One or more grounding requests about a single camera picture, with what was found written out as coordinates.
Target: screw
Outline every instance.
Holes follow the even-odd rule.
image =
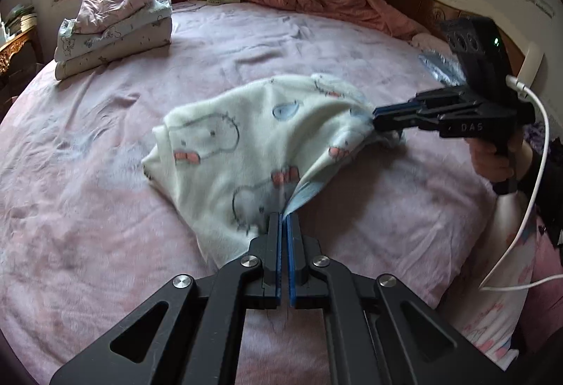
[[[254,255],[245,255],[240,259],[240,264],[242,264],[244,267],[254,267],[258,263],[260,263],[260,260]]]
[[[397,279],[391,274],[384,274],[379,278],[379,285],[382,287],[390,288],[397,284]]]
[[[313,258],[313,265],[316,267],[327,267],[330,264],[330,258],[325,255],[319,255]]]
[[[186,288],[191,285],[191,277],[189,275],[180,274],[174,277],[172,284],[176,288]]]

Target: folded clothes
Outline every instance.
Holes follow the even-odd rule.
[[[145,175],[195,232],[210,266],[221,267],[313,198],[375,133],[371,105],[326,74],[278,75],[175,108],[153,129]]]
[[[137,12],[153,0],[82,0],[74,32],[97,34]]]
[[[99,34],[76,34],[76,19],[63,20],[58,30],[55,61],[67,61],[114,43],[140,27],[172,15],[171,0],[153,0]]]
[[[55,78],[59,81],[93,69],[110,61],[155,49],[170,44],[172,18],[149,23],[114,42],[68,61],[59,61],[55,67]]]

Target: white fleece blanket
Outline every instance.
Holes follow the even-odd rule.
[[[221,267],[312,197],[375,133],[371,105],[326,74],[277,75],[175,108],[153,129],[145,175],[174,203],[204,259]]]

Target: white cable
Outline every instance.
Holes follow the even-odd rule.
[[[539,165],[538,178],[536,179],[536,184],[534,185],[534,189],[531,192],[530,202],[528,203],[526,213],[524,214],[524,219],[522,220],[522,224],[520,225],[520,228],[518,229],[518,233],[516,234],[514,241],[512,241],[512,244],[510,244],[509,248],[506,250],[503,256],[500,257],[500,260],[496,262],[496,264],[493,266],[491,271],[487,274],[487,276],[483,279],[483,281],[479,285],[479,289],[485,291],[524,290],[526,288],[536,287],[537,285],[541,285],[542,283],[548,282],[550,280],[555,280],[556,278],[563,278],[563,274],[558,274],[558,275],[553,275],[551,277],[543,278],[542,280],[538,280],[537,282],[533,282],[527,285],[518,285],[515,287],[486,287],[485,286],[489,278],[491,278],[491,275],[498,269],[500,264],[505,260],[506,256],[508,256],[508,254],[516,246],[516,243],[519,241],[520,236],[522,236],[522,233],[526,228],[528,218],[530,217],[531,211],[534,208],[534,204],[536,202],[536,196],[538,195],[539,184],[542,181],[543,170],[545,169],[545,161],[547,160],[547,149],[550,145],[550,122],[542,102],[539,100],[539,98],[536,96],[536,94],[534,94],[534,92],[531,89],[529,89],[524,83],[519,82],[518,79],[516,79],[511,75],[506,76],[506,85],[508,85],[511,89],[515,90],[520,98],[530,97],[532,101],[536,103],[537,107],[540,109],[542,113],[543,121],[545,122],[545,139],[543,142],[542,161]]]

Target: hand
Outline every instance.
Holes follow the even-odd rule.
[[[495,155],[494,144],[480,139],[465,139],[469,144],[471,163],[475,172],[493,183],[503,182],[514,175],[505,156]],[[516,156],[516,178],[521,180],[530,169],[533,152],[524,142],[524,132],[517,130],[508,141],[508,150]]]

